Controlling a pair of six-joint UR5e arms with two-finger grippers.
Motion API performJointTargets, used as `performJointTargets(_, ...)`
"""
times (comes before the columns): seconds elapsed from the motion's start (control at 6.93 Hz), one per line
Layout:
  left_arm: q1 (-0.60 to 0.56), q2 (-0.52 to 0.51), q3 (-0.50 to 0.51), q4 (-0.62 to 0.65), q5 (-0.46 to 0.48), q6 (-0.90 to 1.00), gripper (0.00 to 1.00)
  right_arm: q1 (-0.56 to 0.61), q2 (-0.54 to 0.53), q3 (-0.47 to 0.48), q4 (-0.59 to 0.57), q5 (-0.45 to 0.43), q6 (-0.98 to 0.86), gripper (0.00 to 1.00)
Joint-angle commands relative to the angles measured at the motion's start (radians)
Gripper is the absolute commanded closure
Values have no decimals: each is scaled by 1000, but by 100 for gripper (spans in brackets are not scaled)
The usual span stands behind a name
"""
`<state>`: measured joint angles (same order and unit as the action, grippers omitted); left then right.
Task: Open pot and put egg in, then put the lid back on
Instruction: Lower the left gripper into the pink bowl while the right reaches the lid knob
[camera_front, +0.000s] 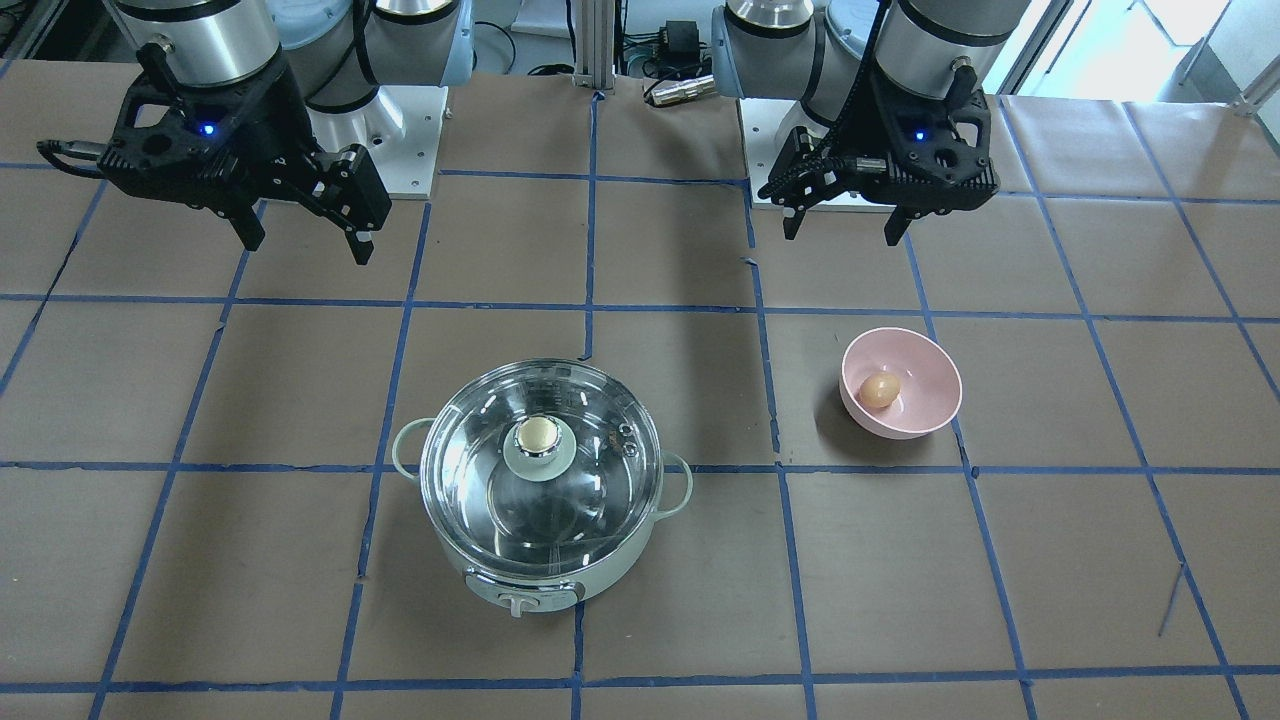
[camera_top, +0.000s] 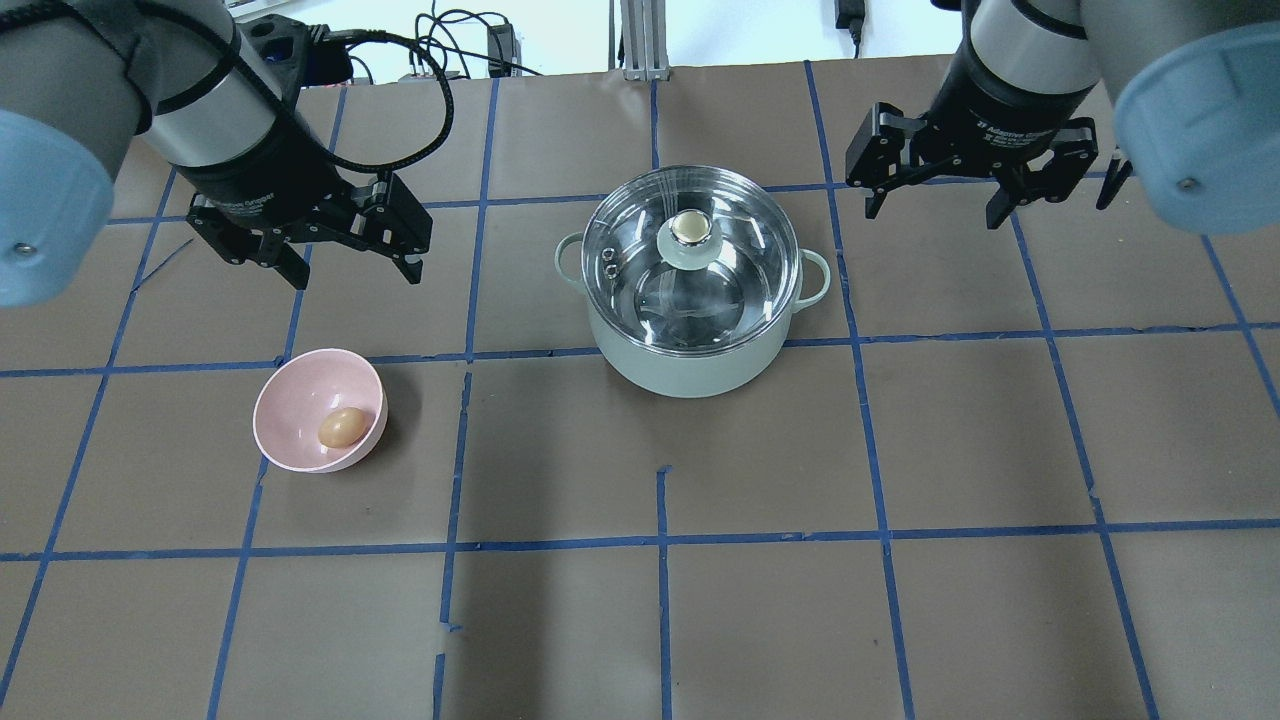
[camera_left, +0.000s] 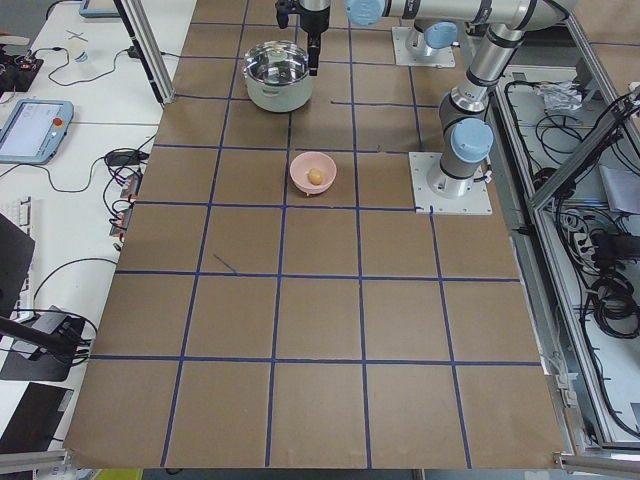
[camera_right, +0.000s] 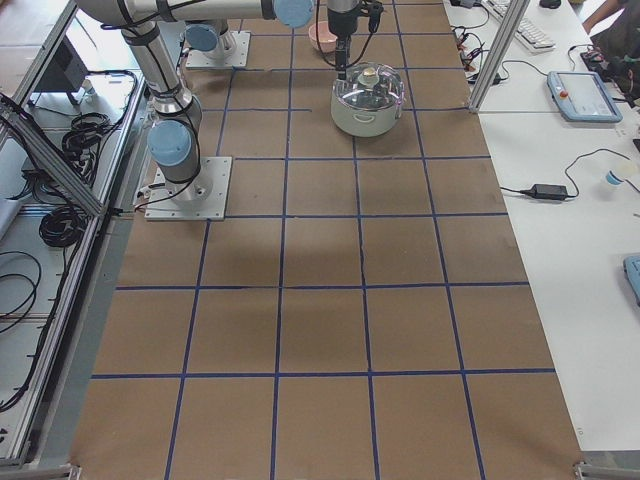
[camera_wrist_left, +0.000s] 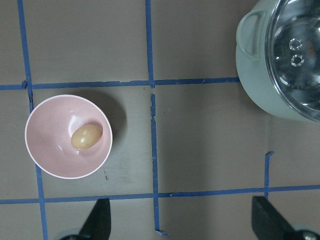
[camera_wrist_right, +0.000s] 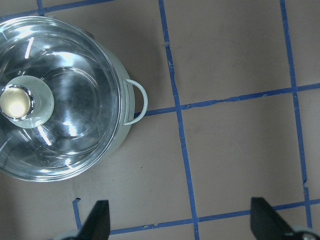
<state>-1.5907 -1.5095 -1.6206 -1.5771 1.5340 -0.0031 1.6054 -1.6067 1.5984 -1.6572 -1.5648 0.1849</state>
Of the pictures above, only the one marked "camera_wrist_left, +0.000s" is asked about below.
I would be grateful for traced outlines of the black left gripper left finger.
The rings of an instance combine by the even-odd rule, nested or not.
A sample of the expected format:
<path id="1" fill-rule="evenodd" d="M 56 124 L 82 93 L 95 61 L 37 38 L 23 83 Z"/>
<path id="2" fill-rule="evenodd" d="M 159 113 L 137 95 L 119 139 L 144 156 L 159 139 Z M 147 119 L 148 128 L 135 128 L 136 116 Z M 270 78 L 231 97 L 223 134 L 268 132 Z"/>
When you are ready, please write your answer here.
<path id="1" fill-rule="evenodd" d="M 108 198 L 98 199 L 78 233 L 80 240 L 108 240 L 111 234 L 111 207 Z"/>

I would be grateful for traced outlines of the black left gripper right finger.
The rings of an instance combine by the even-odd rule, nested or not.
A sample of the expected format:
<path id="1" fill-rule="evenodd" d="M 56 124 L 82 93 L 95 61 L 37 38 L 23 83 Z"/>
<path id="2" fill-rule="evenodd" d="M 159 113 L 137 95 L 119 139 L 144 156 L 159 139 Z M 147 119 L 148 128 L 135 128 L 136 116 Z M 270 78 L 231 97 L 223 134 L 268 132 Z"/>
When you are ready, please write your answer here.
<path id="1" fill-rule="evenodd" d="M 258 240 L 291 240 L 295 229 L 264 197 L 253 196 L 251 227 Z"/>

